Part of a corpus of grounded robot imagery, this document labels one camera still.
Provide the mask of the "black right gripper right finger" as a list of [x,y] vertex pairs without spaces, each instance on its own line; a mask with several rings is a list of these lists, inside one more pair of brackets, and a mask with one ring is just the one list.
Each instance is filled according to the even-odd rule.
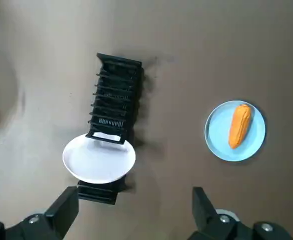
[[225,213],[217,213],[202,187],[192,189],[192,214],[197,230],[190,240],[292,240],[281,225],[258,221],[252,227]]

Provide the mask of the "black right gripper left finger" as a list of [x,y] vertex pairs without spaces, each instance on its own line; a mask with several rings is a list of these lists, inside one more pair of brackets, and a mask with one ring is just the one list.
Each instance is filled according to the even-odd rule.
[[62,240],[78,213],[78,188],[69,186],[45,213],[32,214],[9,228],[0,222],[0,240]]

